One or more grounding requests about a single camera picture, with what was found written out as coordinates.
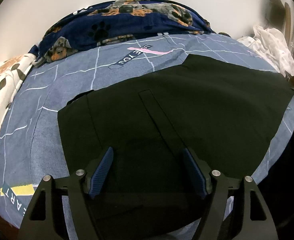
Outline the blue grid bed sheet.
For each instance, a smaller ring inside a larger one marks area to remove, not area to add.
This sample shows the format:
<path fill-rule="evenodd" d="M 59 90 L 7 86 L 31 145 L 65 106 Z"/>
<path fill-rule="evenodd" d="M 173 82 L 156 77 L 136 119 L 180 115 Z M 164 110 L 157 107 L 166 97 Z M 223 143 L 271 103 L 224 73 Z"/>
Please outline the blue grid bed sheet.
<path fill-rule="evenodd" d="M 57 113 L 76 95 L 182 63 L 189 54 L 274 72 L 236 40 L 163 34 L 82 51 L 33 69 L 0 129 L 0 215 L 15 227 L 43 176 L 68 176 Z"/>

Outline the navy dog print blanket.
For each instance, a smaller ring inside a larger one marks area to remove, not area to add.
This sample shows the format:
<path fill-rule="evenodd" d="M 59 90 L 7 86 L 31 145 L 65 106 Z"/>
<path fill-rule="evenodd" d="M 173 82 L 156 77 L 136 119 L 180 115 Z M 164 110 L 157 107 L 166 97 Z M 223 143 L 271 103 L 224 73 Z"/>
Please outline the navy dog print blanket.
<path fill-rule="evenodd" d="M 34 67 L 77 52 L 158 34 L 211 34 L 210 23 L 194 9 L 169 0 L 117 0 L 71 13 L 44 34 Z"/>

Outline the black pants orange lining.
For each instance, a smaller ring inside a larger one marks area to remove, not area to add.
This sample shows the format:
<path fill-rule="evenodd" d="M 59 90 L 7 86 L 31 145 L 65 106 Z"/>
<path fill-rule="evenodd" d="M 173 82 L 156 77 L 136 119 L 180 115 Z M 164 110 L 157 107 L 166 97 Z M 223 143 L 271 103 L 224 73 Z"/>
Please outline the black pants orange lining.
<path fill-rule="evenodd" d="M 90 198 L 97 235 L 145 237 L 199 219 L 206 187 L 188 150 L 228 177 L 252 174 L 292 98 L 281 74 L 200 55 L 76 96 L 58 112 L 69 171 L 114 154 Z"/>

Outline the white polka dot cloth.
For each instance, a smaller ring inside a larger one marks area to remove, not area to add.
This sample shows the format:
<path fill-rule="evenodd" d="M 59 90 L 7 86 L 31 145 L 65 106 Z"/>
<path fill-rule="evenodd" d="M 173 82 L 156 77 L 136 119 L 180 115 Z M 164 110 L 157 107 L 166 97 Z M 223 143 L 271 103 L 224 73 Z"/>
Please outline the white polka dot cloth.
<path fill-rule="evenodd" d="M 259 25 L 254 25 L 253 31 L 253 37 L 244 36 L 237 41 L 254 51 L 283 76 L 293 77 L 294 59 L 283 33 L 276 28 L 264 29 Z"/>

